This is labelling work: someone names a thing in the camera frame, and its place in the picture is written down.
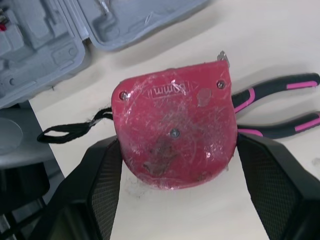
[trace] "black wrist strap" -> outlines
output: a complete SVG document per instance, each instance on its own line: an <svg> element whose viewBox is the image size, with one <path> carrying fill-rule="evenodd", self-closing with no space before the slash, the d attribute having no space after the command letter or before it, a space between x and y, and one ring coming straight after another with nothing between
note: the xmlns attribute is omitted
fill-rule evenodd
<svg viewBox="0 0 320 240"><path fill-rule="evenodd" d="M90 122L52 126L42 132L36 140L40 143L46 144L65 144L87 134L89 130L102 119L113 120L111 107L100 110ZM63 136L46 135L51 131L67 134Z"/></svg>

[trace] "red plastic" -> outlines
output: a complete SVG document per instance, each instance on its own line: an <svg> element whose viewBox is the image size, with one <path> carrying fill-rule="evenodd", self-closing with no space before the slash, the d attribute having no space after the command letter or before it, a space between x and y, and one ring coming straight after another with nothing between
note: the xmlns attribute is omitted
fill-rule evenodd
<svg viewBox="0 0 320 240"><path fill-rule="evenodd" d="M7 30L7 27L6 27L6 25L4 25L4 24L0 24L0 32L4 32L5 30Z"/></svg>
<svg viewBox="0 0 320 240"><path fill-rule="evenodd" d="M112 112L126 165L160 189L210 181L235 151L237 124L226 61L124 80L112 94Z"/></svg>

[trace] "pink grip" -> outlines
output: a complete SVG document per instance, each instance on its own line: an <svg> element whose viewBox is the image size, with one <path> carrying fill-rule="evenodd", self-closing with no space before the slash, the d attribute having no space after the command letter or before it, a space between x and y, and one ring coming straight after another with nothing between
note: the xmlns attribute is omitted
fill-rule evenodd
<svg viewBox="0 0 320 240"><path fill-rule="evenodd" d="M254 129L238 129L238 133L253 134L260 137L264 136L260 131Z"/></svg>
<svg viewBox="0 0 320 240"><path fill-rule="evenodd" d="M306 81L306 82L299 82L299 83L292 83L286 86L286 89L303 89L303 88L312 88L318 86L316 81Z"/></svg>
<svg viewBox="0 0 320 240"><path fill-rule="evenodd" d="M309 121L307 123L301 124L299 126L296 126L294 129L296 132L300 132L300 131L312 128L312 127L319 125L319 124L320 124L320 114L319 114L319 118L312 120L312 121Z"/></svg>
<svg viewBox="0 0 320 240"><path fill-rule="evenodd" d="M239 111L241 111L242 109L248 107L250 104L252 104L256 98L256 93L255 90L253 88L248 89L249 93L250 93L250 97L247 101L245 101L244 103L242 103L241 105L237 106L234 109L234 112L237 113Z"/></svg>

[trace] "screw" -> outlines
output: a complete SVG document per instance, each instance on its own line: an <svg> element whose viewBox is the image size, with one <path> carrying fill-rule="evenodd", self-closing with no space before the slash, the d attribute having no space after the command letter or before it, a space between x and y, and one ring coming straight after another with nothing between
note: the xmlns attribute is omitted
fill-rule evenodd
<svg viewBox="0 0 320 240"><path fill-rule="evenodd" d="M177 139L180 136L180 132L178 129L174 128L170 132L170 136L174 139Z"/></svg>
<svg viewBox="0 0 320 240"><path fill-rule="evenodd" d="M216 86L218 87L218 89L224 89L226 87L226 83L225 81L223 80L219 80L217 83L216 83Z"/></svg>
<svg viewBox="0 0 320 240"><path fill-rule="evenodd" d="M126 93L125 91L123 91L123 92L120 93L120 96L119 96L119 97L120 97L121 100L125 101L125 100L128 99L128 93Z"/></svg>

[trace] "dirt stain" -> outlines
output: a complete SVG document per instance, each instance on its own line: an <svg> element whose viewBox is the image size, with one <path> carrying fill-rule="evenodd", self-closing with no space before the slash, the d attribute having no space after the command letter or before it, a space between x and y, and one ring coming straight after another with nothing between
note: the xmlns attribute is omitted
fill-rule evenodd
<svg viewBox="0 0 320 240"><path fill-rule="evenodd" d="M149 152L149 160L143 164L143 167L151 175L157 177L163 175L173 160L179 155L173 147L172 140L168 137L160 137Z"/></svg>

